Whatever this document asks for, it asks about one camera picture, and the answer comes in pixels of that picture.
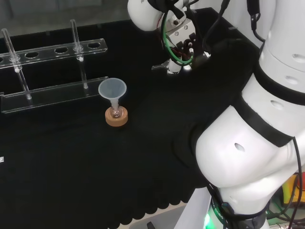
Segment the white funnel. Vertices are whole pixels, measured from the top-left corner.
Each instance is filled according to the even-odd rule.
[[[125,94],[126,90],[125,82],[117,78],[104,80],[99,86],[100,95],[111,102],[110,112],[113,118],[119,118],[123,115],[123,109],[119,106],[119,98]]]

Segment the red wire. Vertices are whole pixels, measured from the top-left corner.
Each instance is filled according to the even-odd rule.
[[[161,20],[162,16],[163,16],[163,14],[161,15],[160,19],[158,20],[157,29],[158,29],[158,26],[159,26],[159,23],[160,23],[160,20]]]
[[[173,47],[171,47],[171,50],[177,54],[180,54],[181,56],[187,57],[187,55],[185,53],[182,53],[180,51],[177,51],[176,49],[174,49]]]

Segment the screw hole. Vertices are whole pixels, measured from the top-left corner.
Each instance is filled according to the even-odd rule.
[[[278,110],[283,110],[283,109],[284,109],[284,105],[283,105],[283,104],[281,104],[281,103],[279,103],[279,102],[277,102],[277,101],[275,101],[275,100],[271,100],[270,102],[271,102],[271,104],[272,104],[276,109],[278,109]]]
[[[241,145],[238,144],[238,143],[235,143],[235,148],[236,148],[237,150],[239,150],[239,151],[245,152],[244,147],[241,146]]]
[[[298,84],[298,80],[292,76],[285,76],[285,79],[291,84]]]
[[[292,58],[294,58],[294,60],[298,63],[305,63],[305,56],[301,54],[293,54]]]

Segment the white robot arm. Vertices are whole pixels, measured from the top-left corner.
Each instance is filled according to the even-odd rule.
[[[182,9],[183,0],[176,6]],[[129,0],[128,10],[133,22],[145,31],[157,28],[163,14],[148,0]],[[254,74],[236,105],[228,107],[199,137],[196,160],[230,207],[230,214],[260,213],[236,223],[238,229],[269,229],[265,206],[305,164],[304,0],[277,0],[274,22]],[[225,221],[215,214],[213,204],[209,215],[215,228],[222,229]]]
[[[192,20],[182,10],[193,0],[129,0],[128,12],[133,23],[143,31],[160,29],[161,39],[170,60],[166,62],[168,74],[179,73],[182,66],[191,64],[193,58],[193,42],[196,41],[196,29]],[[180,56],[170,52],[176,50]],[[187,61],[184,56],[192,55]]]

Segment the black table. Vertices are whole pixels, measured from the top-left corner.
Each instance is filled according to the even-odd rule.
[[[203,34],[215,21],[198,10]],[[15,114],[1,114],[0,225],[18,229],[115,229],[169,204],[187,202],[206,185],[184,166],[172,142],[190,123],[216,118],[241,91],[257,50],[222,20],[209,43],[211,60],[191,73],[168,77],[151,66],[168,57],[155,33],[131,21],[80,27],[81,41],[103,37],[106,55],[85,57],[88,79],[117,77],[127,84],[120,100],[129,112],[122,128],[105,122],[108,101],[93,97]],[[12,38],[16,50],[72,42],[70,29]],[[0,52],[6,52],[3,40]],[[79,81],[74,58],[27,65],[30,89]],[[12,69],[0,71],[0,92],[20,91]]]

